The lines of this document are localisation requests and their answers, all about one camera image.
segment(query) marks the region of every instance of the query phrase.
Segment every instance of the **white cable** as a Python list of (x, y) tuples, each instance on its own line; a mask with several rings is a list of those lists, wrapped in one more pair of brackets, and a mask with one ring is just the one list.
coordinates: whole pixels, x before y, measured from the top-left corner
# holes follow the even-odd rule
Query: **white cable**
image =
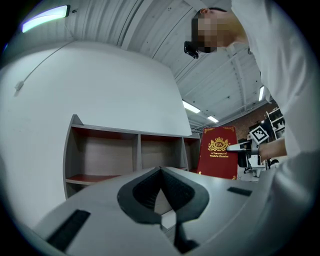
[(70, 29), (67, 27), (66, 23), (64, 23), (64, 26), (65, 26), (66, 30), (68, 30), (68, 32), (69, 32), (69, 34), (71, 35), (71, 37), (72, 37), (73, 39), (75, 39), (74, 34), (73, 34), (73, 33), (70, 31)]
[(19, 91), (19, 90), (22, 88), (22, 86), (24, 85), (25, 81), (28, 79), (28, 77), (30, 77), (30, 75), (37, 69), (37, 67), (39, 67), (45, 60), (47, 60), (50, 56), (52, 56), (53, 54), (55, 54), (57, 51), (59, 51), (59, 50), (62, 49), (63, 47), (65, 47), (65, 46), (73, 43), (74, 41), (76, 41), (76, 40), (73, 40), (73, 41), (71, 41), (71, 42), (67, 42), (66, 44), (62, 45), (62, 46), (59, 47), (57, 50), (55, 50), (53, 53), (51, 53), (49, 56), (47, 56), (46, 58), (44, 58), (44, 60), (42, 60), (38, 65), (36, 65), (36, 66), (31, 70), (31, 72), (25, 77), (24, 80), (19, 81), (19, 82), (15, 85), (15, 87), (14, 87), (15, 90), (16, 90), (16, 91)]

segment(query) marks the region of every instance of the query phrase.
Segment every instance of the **gray shelving unit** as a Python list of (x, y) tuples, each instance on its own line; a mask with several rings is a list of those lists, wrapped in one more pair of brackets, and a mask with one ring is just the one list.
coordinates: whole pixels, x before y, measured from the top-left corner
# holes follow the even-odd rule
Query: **gray shelving unit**
[(280, 109), (277, 107), (271, 112), (266, 112), (267, 117), (270, 120), (274, 138), (277, 140), (284, 136), (286, 121), (282, 115)]
[[(86, 186), (142, 169), (157, 166), (196, 169), (200, 144), (198, 133), (180, 137), (86, 125), (74, 114), (63, 154), (65, 197)], [(160, 214), (168, 210), (161, 210), (163, 207), (170, 206), (160, 200)]]

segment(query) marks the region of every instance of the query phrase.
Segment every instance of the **ceiling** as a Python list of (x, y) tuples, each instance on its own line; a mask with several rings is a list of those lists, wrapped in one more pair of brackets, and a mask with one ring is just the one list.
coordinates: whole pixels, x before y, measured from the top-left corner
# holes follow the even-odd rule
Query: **ceiling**
[[(248, 45), (235, 44), (217, 53), (184, 53), (191, 39), (191, 18), (201, 7), (229, 11), (231, 0), (44, 0), (25, 20), (48, 9), (70, 5), (67, 18), (17, 31), (4, 57), (32, 48), (72, 40), (95, 41), (139, 52), (168, 66), (184, 101), (201, 110), (186, 110), (191, 129), (220, 126), (266, 103), (258, 102), (260, 71)], [(214, 124), (208, 116), (219, 120)]]

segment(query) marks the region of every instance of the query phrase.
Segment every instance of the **robotic arm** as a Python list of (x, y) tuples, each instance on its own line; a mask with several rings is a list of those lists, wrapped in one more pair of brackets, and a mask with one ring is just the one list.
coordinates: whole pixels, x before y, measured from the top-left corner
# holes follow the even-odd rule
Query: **robotic arm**
[(251, 170), (256, 172), (259, 177), (261, 170), (266, 166), (261, 164), (261, 156), (259, 155), (259, 145), (269, 138), (268, 133), (261, 127), (253, 129), (249, 133), (248, 141), (230, 145), (226, 148), (228, 152), (238, 152), (238, 164), (245, 168), (244, 173)]

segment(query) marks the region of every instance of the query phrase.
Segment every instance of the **white wall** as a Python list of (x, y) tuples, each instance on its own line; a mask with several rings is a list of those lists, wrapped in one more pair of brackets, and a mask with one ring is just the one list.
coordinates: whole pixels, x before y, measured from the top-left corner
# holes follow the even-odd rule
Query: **white wall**
[(31, 228), (65, 200), (63, 152), (72, 114), (84, 124), (191, 134), (169, 68), (106, 44), (67, 45), (15, 95), (17, 81), (57, 48), (21, 57), (0, 71), (2, 176), (15, 216)]

